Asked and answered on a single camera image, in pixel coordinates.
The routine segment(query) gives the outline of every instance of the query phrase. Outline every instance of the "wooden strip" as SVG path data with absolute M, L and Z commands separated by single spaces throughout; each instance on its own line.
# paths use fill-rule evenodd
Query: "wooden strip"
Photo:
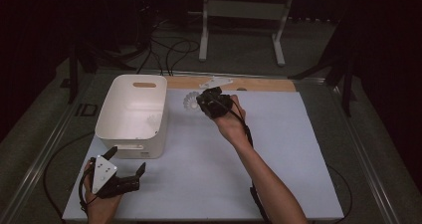
M 211 77 L 165 77 L 170 89 L 199 89 L 199 85 L 210 81 Z M 247 90 L 259 92 L 295 92 L 290 80 L 232 78 L 233 83 L 222 86 L 224 91 Z

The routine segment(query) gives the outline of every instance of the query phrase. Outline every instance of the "dark background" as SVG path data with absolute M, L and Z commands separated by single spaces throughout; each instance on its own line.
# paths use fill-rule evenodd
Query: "dark background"
M 0 140 L 53 79 L 56 67 L 69 57 L 68 25 L 101 49 L 118 51 L 119 45 L 148 39 L 149 23 L 156 16 L 185 24 L 187 11 L 202 10 L 202 0 L 0 1 Z M 420 190 L 421 1 L 294 0 L 290 14 L 295 21 L 337 23 L 344 18 L 325 54 L 353 54 L 353 73 L 361 78 Z M 140 28 L 134 25 L 139 17 Z M 141 36 L 133 39 L 136 30 Z M 356 34 L 358 46 L 352 46 L 349 53 L 348 41 Z

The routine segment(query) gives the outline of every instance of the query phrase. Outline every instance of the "forearm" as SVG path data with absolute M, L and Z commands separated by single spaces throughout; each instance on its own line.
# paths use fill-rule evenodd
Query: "forearm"
M 245 138 L 232 143 L 273 223 L 308 223 L 295 196 Z

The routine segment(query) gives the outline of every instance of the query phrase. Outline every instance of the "white tabletop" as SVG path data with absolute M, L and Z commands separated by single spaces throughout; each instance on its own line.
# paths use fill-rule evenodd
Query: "white tabletop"
M 192 91 L 167 91 L 167 137 L 164 153 L 159 158 L 110 160 L 117 166 L 119 177 L 134 175 L 146 162 L 140 189 L 124 194 L 116 219 L 261 219 L 249 192 L 251 178 L 234 148 L 203 112 L 189 112 L 184 108 L 183 99 Z M 246 123 L 255 149 L 291 189 L 307 218 L 343 217 L 300 94 L 224 93 L 238 95 L 247 111 Z M 102 141 L 95 137 L 82 168 L 90 157 L 106 151 Z M 87 219 L 79 202 L 78 185 L 75 185 L 64 219 Z

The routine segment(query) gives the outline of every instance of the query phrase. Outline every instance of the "human arm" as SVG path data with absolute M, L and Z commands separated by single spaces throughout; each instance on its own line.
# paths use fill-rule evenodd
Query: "human arm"
M 88 162 L 85 170 L 87 170 L 92 165 L 91 162 Z M 115 211 L 117 210 L 118 204 L 120 203 L 122 195 L 118 195 L 112 198 L 99 198 L 91 193 L 91 182 L 87 176 L 84 179 L 85 200 L 87 202 L 87 214 L 88 214 L 88 223 L 90 224 L 108 224 L 111 223 L 112 218 L 114 217 Z
M 240 107 L 237 96 L 232 111 L 245 118 L 246 112 Z M 245 134 L 242 123 L 232 113 L 214 118 L 221 134 L 233 145 L 245 169 L 252 178 L 261 203 L 273 223 L 308 223 L 298 200 L 254 150 Z

